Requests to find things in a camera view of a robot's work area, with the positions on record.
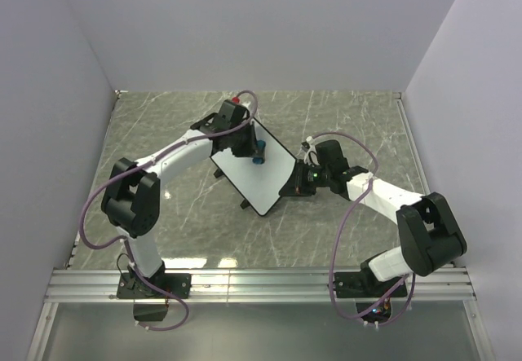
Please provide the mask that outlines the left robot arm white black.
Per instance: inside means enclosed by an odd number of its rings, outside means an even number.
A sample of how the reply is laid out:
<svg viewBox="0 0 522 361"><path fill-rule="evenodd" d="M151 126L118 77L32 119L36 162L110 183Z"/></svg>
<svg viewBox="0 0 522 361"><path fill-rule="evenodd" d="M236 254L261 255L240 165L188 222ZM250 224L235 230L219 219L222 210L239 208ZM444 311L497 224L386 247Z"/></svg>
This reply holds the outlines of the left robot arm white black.
<svg viewBox="0 0 522 361"><path fill-rule="evenodd" d="M225 150L235 157L262 161L256 112L256 103L247 105L237 96L225 100L217 112L193 123L169 146L137 161L123 157L113 166L101 210L122 237L130 259L129 276L145 297L168 291L165 263L153 236L164 187L186 169Z"/></svg>

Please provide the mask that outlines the white whiteboard black frame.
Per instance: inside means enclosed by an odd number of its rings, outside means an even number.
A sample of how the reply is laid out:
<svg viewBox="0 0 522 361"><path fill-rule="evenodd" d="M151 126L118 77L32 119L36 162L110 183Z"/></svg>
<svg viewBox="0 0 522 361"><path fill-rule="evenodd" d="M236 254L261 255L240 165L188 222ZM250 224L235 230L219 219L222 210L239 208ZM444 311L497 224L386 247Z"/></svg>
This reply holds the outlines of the white whiteboard black frame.
<svg viewBox="0 0 522 361"><path fill-rule="evenodd" d="M281 198L279 191L289 180L296 157L257 119L253 125L256 139L265 142L263 164L235 157L231 149L217 152L210 159L250 207L264 216Z"/></svg>

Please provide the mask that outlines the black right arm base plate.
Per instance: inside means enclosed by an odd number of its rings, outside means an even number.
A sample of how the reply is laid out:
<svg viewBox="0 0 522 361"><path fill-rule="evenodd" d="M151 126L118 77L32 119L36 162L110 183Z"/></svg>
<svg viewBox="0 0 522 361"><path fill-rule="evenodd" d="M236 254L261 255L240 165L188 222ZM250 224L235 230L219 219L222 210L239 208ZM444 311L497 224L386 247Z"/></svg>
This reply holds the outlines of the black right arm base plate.
<svg viewBox="0 0 522 361"><path fill-rule="evenodd" d="M334 292L338 299L380 298L389 291L400 277L384 282L378 281L372 272L337 271L334 273Z"/></svg>

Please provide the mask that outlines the blue whiteboard eraser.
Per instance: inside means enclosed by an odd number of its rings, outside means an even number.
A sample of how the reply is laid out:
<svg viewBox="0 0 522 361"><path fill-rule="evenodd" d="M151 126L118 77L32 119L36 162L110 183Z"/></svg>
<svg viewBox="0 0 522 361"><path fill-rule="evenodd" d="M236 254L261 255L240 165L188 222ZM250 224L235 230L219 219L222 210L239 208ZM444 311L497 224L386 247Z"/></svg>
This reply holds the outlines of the blue whiteboard eraser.
<svg viewBox="0 0 522 361"><path fill-rule="evenodd" d="M257 140L254 146L254 153L252 155L252 162L256 165L261 165L265 162L265 148L266 142L264 140Z"/></svg>

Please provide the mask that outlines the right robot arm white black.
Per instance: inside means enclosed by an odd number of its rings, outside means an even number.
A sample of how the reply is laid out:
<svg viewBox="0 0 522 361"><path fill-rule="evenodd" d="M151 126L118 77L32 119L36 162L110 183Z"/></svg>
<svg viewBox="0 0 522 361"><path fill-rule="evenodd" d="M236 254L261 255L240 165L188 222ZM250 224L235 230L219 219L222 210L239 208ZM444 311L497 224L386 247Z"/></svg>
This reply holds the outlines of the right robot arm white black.
<svg viewBox="0 0 522 361"><path fill-rule="evenodd" d="M336 140L319 143L316 156L312 164L296 161L280 195L313 196L317 188L327 187L391 220L400 241L399 247L365 260L357 273L335 273L335 291L346 288L358 297L381 296L404 275L425 277L467 251L457 220L440 193L409 192L361 166L349 165Z"/></svg>

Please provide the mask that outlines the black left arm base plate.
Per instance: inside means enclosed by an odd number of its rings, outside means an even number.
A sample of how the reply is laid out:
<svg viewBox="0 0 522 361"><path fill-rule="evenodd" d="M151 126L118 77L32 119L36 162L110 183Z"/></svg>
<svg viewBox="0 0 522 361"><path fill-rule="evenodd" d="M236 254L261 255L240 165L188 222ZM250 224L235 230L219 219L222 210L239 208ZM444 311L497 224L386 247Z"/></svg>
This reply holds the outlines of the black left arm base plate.
<svg viewBox="0 0 522 361"><path fill-rule="evenodd" d="M171 294L173 294L180 299L188 299L192 285L192 276L189 273L164 273L148 279L148 282L155 288L168 292L170 294L168 298L171 298ZM166 298L164 293L158 292L155 288L150 288L133 271L123 272L117 286L116 299Z"/></svg>

